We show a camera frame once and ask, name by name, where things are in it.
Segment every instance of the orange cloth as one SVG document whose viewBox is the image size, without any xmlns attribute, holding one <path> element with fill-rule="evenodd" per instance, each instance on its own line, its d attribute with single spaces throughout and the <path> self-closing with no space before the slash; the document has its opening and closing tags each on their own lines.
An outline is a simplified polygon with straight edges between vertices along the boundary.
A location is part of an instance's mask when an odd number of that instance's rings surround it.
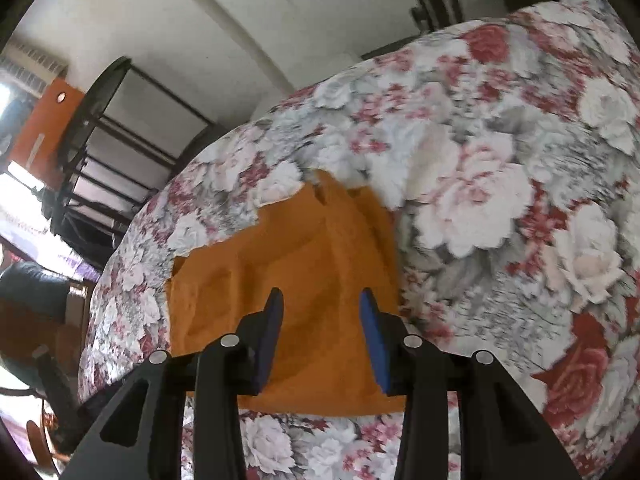
<svg viewBox="0 0 640 480">
<path fill-rule="evenodd" d="M 264 206 L 258 225 L 176 258 L 167 281 L 175 356 L 202 350 L 264 308 L 272 287 L 284 320 L 270 380 L 243 408 L 355 416 L 404 410 L 377 386 L 359 314 L 370 286 L 380 310 L 398 314 L 392 221 L 367 187 L 347 191 L 329 174 Z"/>
</svg>

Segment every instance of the pipe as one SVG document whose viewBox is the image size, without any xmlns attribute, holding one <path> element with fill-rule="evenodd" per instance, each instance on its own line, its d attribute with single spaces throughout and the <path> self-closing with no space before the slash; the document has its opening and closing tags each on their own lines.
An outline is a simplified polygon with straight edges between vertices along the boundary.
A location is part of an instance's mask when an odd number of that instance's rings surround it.
<svg viewBox="0 0 640 480">
<path fill-rule="evenodd" d="M 192 0 L 207 16 L 224 30 L 260 67 L 264 75 L 284 95 L 295 92 L 284 72 L 280 70 L 249 32 L 216 0 Z"/>
</svg>

